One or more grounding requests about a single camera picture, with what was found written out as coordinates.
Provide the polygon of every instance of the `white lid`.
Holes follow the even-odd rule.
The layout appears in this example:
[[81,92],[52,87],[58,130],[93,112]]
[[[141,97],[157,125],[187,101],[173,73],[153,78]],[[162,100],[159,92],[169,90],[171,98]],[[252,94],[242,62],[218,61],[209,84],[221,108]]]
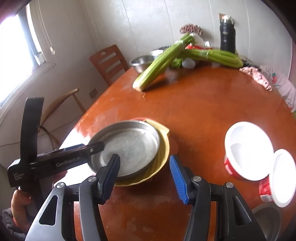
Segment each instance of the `white lid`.
[[296,165],[291,154],[279,149],[274,153],[274,167],[269,174],[272,198],[279,207],[287,206],[296,189]]
[[272,170],[272,143],[268,135],[253,123],[242,121],[228,129],[225,152],[232,167],[245,179],[258,181]]

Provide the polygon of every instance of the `human hand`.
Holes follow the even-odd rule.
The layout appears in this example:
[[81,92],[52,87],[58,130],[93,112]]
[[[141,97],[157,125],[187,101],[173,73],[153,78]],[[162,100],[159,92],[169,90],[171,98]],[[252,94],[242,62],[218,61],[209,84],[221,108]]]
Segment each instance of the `human hand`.
[[11,199],[11,212],[16,225],[25,233],[30,229],[30,222],[27,218],[25,206],[32,202],[29,193],[22,190],[15,190]]

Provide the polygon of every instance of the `stainless steel bowl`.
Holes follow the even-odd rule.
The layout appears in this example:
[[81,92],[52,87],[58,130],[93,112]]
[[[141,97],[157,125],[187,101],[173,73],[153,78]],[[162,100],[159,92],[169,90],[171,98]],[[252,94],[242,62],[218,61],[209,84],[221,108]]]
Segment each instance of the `stainless steel bowl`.
[[145,69],[148,68],[149,65],[151,65],[151,63],[156,60],[158,57],[158,55],[143,55],[140,57],[137,57],[133,60],[130,61],[130,66],[132,66],[135,71],[139,74],[143,73]]
[[151,55],[157,55],[157,56],[159,56],[162,53],[163,53],[163,50],[161,50],[161,49],[152,50],[150,52]]
[[171,46],[171,45],[162,46],[162,47],[160,47],[160,48],[158,48],[158,49],[155,49],[155,50],[163,50],[163,51],[165,51],[165,50],[168,49],[170,46]]
[[255,207],[254,213],[266,241],[276,241],[281,230],[280,208],[274,202],[265,202]]
[[106,166],[112,154],[120,156],[120,170],[117,181],[133,178],[144,172],[153,163],[160,138],[158,132],[146,122],[126,120],[109,125],[96,133],[89,141],[103,141],[102,152],[91,156],[88,162],[93,172]]

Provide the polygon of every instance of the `celery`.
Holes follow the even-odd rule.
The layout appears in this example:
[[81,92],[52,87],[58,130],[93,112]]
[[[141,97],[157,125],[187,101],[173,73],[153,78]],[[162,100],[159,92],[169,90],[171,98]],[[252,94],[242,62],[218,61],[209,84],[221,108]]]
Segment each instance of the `celery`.
[[236,54],[219,49],[186,49],[180,53],[178,58],[213,61],[232,68],[241,68],[243,66],[242,60]]
[[181,58],[176,58],[174,61],[171,63],[171,67],[174,69],[179,69],[182,66],[182,59]]
[[182,36],[180,41],[177,41],[159,57],[135,80],[133,88],[137,91],[143,91],[158,75],[160,75],[166,67],[168,67],[174,59],[184,50],[184,48],[194,42],[194,38],[189,34]]

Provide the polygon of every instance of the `round table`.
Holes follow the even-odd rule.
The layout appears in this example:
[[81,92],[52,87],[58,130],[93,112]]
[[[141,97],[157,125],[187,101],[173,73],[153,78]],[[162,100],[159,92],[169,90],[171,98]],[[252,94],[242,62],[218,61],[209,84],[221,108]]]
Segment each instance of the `round table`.
[[[224,168],[228,128],[239,121],[255,123],[268,134],[274,150],[284,148],[296,160],[296,122],[275,88],[268,92],[237,69],[212,65],[166,70],[142,93],[132,88],[137,76],[129,69],[109,87],[76,124],[62,147],[86,144],[96,132],[117,121],[151,118],[170,129],[183,165],[210,183],[234,183],[251,209],[262,203],[258,182],[234,179]],[[92,175],[86,164],[75,169],[76,173],[69,171],[63,179],[67,185]],[[166,164],[150,182],[115,188],[99,209],[109,241],[177,241],[183,240],[191,206],[179,200]],[[78,210],[76,203],[76,236],[81,241]],[[281,208],[282,231],[295,210],[295,198]],[[208,240],[214,237],[215,212],[212,202]]]

